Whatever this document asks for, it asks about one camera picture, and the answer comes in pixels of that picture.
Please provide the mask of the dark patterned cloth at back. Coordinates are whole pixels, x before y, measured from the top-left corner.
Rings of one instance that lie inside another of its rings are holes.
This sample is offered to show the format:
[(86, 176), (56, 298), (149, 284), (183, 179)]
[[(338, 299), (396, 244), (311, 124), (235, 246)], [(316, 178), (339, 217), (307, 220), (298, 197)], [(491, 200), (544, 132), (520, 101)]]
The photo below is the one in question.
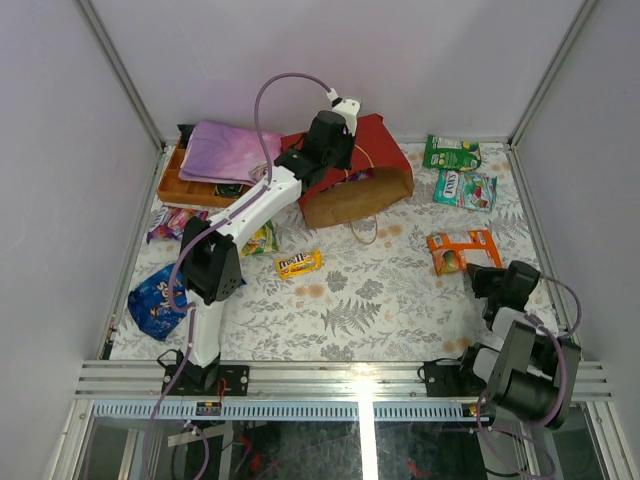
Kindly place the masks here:
[(178, 124), (177, 128), (180, 132), (180, 137), (179, 137), (180, 143), (187, 144), (195, 128), (195, 125), (194, 124)]

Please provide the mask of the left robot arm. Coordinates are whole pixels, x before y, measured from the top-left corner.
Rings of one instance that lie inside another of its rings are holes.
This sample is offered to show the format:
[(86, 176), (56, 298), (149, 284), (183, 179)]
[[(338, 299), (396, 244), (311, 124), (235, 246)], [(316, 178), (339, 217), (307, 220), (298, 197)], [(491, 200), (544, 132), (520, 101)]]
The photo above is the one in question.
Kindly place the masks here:
[(331, 169), (351, 167), (358, 107), (323, 110), (302, 141), (280, 154), (267, 175), (248, 193), (210, 220), (185, 229), (179, 261), (182, 284), (192, 310), (185, 356), (191, 362), (184, 382), (197, 394), (212, 392), (219, 371), (219, 333), (226, 300), (239, 288), (239, 253), (250, 237), (284, 207), (321, 183)]

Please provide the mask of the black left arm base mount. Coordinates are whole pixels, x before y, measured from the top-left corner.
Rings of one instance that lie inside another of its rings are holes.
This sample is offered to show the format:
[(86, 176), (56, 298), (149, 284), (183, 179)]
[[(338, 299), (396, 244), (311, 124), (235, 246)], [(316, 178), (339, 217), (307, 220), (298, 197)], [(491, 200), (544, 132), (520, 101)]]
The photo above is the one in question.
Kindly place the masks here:
[(212, 364), (200, 367), (185, 359), (177, 349), (161, 354), (156, 362), (164, 370), (163, 389), (170, 383), (171, 396), (245, 397), (248, 393), (250, 367), (224, 365), (217, 357)]

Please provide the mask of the pink purple Fox's candy bag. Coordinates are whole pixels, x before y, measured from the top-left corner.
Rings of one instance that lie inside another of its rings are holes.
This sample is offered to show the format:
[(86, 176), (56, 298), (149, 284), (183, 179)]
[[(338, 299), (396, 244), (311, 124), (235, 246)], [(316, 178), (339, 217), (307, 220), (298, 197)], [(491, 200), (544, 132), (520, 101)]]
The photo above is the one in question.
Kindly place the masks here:
[(204, 210), (163, 206), (154, 218), (146, 234), (146, 243), (153, 240), (181, 240), (184, 228), (191, 218), (206, 220), (209, 213)]

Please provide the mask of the red paper bag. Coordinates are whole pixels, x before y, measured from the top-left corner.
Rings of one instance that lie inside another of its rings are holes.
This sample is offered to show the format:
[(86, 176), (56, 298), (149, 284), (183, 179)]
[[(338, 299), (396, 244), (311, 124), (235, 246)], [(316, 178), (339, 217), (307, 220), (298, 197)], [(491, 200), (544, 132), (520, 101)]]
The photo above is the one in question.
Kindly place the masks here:
[[(349, 171), (329, 170), (298, 200), (309, 229), (355, 222), (413, 195), (412, 167), (378, 113), (358, 119), (351, 165)], [(365, 169), (372, 170), (372, 178), (345, 181)]]

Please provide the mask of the green candy packet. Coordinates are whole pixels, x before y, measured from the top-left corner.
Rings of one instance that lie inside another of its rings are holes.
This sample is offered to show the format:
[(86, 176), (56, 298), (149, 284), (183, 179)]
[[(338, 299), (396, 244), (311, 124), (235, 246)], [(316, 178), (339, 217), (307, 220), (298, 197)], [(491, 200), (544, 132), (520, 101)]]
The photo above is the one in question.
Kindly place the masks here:
[(471, 171), (482, 163), (479, 144), (436, 135), (427, 137), (423, 166), (438, 170)]

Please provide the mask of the wooden compartment tray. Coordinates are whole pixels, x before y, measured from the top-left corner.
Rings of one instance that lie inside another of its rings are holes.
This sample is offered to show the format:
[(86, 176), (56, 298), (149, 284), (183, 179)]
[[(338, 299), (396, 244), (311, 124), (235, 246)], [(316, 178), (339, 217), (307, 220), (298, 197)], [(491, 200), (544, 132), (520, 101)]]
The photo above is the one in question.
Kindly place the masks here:
[(174, 150), (169, 165), (158, 187), (158, 198), (166, 204), (194, 205), (200, 207), (224, 208), (234, 202), (215, 194), (215, 185), (195, 181), (184, 181), (178, 176), (185, 154), (186, 144), (180, 140)]

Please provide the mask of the aluminium front rail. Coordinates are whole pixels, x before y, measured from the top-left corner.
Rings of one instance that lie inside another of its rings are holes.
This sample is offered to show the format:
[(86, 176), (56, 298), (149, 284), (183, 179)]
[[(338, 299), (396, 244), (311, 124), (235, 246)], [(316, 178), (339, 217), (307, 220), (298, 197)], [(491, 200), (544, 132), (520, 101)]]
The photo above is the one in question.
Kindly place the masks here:
[[(380, 400), (426, 396), (416, 362), (250, 362), (247, 397), (255, 400)], [(154, 361), (86, 361), (77, 398), (155, 399), (164, 369)]]

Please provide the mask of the yellow M&M's packet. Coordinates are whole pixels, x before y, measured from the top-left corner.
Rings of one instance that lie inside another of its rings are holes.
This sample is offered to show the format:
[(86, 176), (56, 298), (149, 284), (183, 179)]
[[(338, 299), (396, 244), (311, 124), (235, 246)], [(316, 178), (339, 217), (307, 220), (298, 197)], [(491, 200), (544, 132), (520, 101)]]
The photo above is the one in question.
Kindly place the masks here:
[(322, 264), (322, 253), (318, 249), (275, 261), (276, 271), (283, 280), (316, 271), (322, 267)]

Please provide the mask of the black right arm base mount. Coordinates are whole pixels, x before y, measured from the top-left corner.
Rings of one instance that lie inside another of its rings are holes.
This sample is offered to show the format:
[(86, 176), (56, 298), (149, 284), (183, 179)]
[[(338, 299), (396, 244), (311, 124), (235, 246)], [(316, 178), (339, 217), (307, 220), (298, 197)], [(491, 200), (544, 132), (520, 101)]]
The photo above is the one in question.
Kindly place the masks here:
[(477, 376), (470, 362), (437, 359), (424, 362), (417, 369), (418, 378), (425, 385), (428, 397), (478, 397), (487, 382)]

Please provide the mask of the dark rolled patterned cloth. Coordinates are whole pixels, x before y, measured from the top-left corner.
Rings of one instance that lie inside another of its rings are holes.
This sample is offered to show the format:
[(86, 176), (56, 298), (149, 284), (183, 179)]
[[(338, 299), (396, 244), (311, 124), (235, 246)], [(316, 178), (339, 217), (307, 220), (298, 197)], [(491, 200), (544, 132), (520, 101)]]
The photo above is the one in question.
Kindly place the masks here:
[(242, 184), (216, 184), (215, 194), (224, 198), (238, 198), (245, 190)]

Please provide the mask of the yellow green Fox's candy bag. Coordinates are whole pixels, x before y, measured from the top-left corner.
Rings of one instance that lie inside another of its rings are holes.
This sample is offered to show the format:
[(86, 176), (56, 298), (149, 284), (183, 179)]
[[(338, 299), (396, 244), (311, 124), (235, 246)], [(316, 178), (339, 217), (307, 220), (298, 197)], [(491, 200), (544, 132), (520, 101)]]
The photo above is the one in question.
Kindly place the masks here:
[(240, 257), (262, 255), (279, 251), (274, 224), (271, 220), (262, 225), (249, 238), (240, 251)]

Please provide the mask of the blue Oreo snack bag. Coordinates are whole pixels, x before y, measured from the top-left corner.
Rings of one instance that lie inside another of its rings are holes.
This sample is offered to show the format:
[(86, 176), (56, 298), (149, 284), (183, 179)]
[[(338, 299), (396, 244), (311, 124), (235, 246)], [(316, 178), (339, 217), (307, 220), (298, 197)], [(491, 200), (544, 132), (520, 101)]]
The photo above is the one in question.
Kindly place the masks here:
[(200, 286), (194, 275), (188, 276), (188, 270), (187, 262), (179, 269), (175, 269), (175, 264), (167, 265), (129, 293), (129, 312), (143, 333), (164, 341), (191, 307), (197, 328), (208, 325), (219, 330), (225, 305), (221, 294), (228, 297), (246, 284), (240, 266), (225, 267), (221, 279), (214, 273)]

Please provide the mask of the orange snack packet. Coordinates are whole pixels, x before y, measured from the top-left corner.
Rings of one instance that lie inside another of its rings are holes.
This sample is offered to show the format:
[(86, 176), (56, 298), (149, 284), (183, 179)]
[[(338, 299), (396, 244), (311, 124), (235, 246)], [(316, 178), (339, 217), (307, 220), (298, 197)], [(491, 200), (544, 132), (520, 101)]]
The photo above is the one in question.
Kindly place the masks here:
[(438, 276), (466, 270), (469, 264), (502, 268), (502, 260), (489, 230), (436, 232), (426, 238)]

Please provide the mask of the purple white candy bag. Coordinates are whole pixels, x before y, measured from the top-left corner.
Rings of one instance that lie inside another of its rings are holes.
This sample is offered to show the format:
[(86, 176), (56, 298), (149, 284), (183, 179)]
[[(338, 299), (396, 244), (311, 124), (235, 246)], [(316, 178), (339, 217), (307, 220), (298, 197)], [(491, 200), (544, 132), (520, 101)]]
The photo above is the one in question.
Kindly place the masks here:
[(366, 180), (373, 177), (373, 173), (371, 169), (360, 170), (358, 172), (352, 173), (349, 175), (345, 181), (346, 182), (354, 182), (360, 180)]

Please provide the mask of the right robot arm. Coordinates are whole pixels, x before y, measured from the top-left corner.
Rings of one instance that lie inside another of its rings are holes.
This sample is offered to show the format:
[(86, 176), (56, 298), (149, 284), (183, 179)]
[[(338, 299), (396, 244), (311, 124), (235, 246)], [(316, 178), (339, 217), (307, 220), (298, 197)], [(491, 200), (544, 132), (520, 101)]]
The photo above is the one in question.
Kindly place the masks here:
[(458, 387), (467, 394), (486, 389), (487, 399), (535, 427), (560, 428), (566, 420), (581, 359), (571, 339), (580, 321), (554, 333), (526, 308), (541, 280), (562, 283), (522, 261), (506, 268), (469, 263), (471, 289), (485, 301), (481, 317), (503, 339), (499, 349), (480, 343), (468, 347), (456, 369)]

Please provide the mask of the teal Fox's candy bag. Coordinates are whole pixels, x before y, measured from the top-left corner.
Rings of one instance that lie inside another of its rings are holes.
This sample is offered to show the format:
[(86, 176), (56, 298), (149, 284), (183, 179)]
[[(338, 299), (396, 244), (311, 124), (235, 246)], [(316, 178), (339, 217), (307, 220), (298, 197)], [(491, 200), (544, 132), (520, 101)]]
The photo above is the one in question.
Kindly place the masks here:
[(433, 200), (442, 205), (491, 212), (497, 197), (497, 177), (475, 171), (443, 170)]

